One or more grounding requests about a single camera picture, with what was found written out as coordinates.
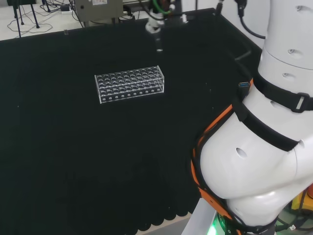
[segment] black fabric surface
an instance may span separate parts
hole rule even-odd
[[[260,56],[212,13],[168,21],[159,54],[146,21],[0,42],[1,235],[133,235],[194,210],[194,140],[244,80],[225,51],[249,44],[252,73]],[[165,93],[99,104],[95,74],[155,65]]]

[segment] green light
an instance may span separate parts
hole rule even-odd
[[[207,232],[207,235],[216,235],[216,229],[214,225],[210,227],[209,231]]]

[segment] screw hole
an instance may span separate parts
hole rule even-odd
[[[238,156],[241,157],[242,159],[246,159],[248,157],[245,151],[243,151],[241,148],[236,148],[236,152]]]

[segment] gray metal box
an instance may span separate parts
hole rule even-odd
[[[123,16],[123,0],[75,0],[74,3],[82,22]]]

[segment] floor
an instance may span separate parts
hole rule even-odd
[[[6,4],[6,2],[2,1],[3,0],[0,0],[0,40],[18,38],[18,26],[14,19],[13,7],[3,6]],[[23,5],[21,8],[21,12],[24,25],[21,25],[21,20],[19,19],[22,37],[43,33],[58,32],[65,29],[70,30],[81,27],[79,22],[75,20],[71,14],[62,14],[61,11],[48,13],[40,8],[40,4],[34,4],[33,6],[34,10],[36,11],[36,18],[38,24],[40,25],[40,28],[37,29],[36,25],[34,24],[35,20],[33,13],[31,12],[30,5]],[[140,11],[140,14],[139,12],[135,12],[134,16],[137,20],[138,16],[139,19],[143,19],[147,17],[147,14],[143,11]]]

